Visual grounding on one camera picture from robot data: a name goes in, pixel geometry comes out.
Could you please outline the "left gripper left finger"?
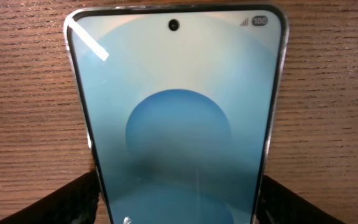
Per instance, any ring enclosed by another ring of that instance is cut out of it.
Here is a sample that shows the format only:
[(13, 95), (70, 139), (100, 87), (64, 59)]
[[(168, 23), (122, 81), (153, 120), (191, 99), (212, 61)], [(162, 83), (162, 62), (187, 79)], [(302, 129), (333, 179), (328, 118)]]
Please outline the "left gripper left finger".
[(32, 205), (0, 220), (0, 224), (93, 224), (99, 202), (94, 170)]

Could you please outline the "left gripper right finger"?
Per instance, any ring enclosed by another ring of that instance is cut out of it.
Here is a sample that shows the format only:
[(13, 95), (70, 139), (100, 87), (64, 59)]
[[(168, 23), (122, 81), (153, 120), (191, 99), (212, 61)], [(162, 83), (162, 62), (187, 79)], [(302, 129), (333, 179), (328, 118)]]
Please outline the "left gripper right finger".
[(344, 224), (267, 175), (256, 218), (260, 224)]

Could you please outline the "smartphone with teal screen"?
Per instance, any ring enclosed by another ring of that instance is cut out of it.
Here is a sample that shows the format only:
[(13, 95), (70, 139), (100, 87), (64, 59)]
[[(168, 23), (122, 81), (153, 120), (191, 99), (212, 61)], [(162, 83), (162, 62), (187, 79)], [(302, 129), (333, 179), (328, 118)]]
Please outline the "smartphone with teal screen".
[(111, 223), (254, 223), (288, 19), (271, 4), (91, 7), (63, 28)]

